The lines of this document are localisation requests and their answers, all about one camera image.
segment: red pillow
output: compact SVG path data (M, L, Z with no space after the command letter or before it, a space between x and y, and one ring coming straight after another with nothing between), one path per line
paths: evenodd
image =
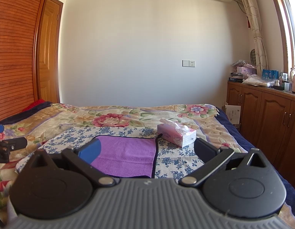
M25 109L23 109L22 112L25 112L25 111L27 111L27 110L29 110L29 109L31 109L31 108L33 108L33 107L35 107L35 106L37 106L37 105L43 103L43 102L45 102L45 100L43 100L43 99L39 99L39 100L35 101L34 103L30 104L30 105L29 105L28 107L26 107Z

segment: purple towel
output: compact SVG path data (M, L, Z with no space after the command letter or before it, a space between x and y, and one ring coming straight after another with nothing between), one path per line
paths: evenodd
M115 177L148 176L154 178L158 153L157 139L97 136L101 153L91 166Z

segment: plastic bag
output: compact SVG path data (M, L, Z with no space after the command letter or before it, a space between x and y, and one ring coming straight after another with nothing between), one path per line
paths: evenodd
M237 67L246 67L246 68L257 68L256 66L252 65L252 63L246 62L245 60L238 60L235 63L233 63L232 65L232 72L236 72L236 68Z
M250 85L269 88L271 86L275 86L276 79L269 79L269 78L266 79L263 77L259 77L257 74L253 74L248 76L248 78L243 82L243 84L250 84Z

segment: cardboard box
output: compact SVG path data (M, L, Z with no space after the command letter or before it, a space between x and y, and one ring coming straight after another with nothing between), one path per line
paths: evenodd
M241 124L235 124L234 127L237 129L238 132L241 131Z
M236 71L242 74L248 73L249 75L257 73L257 69L255 68L247 68L247 67L240 67L240 66L236 68Z
M224 107L224 112L227 115L228 120L232 124L239 124L241 116L241 106L225 105Z

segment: light switch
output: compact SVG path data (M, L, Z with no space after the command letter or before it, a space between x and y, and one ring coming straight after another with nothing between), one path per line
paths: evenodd
M184 67L189 67L190 66L190 61L189 60L183 60L183 66Z

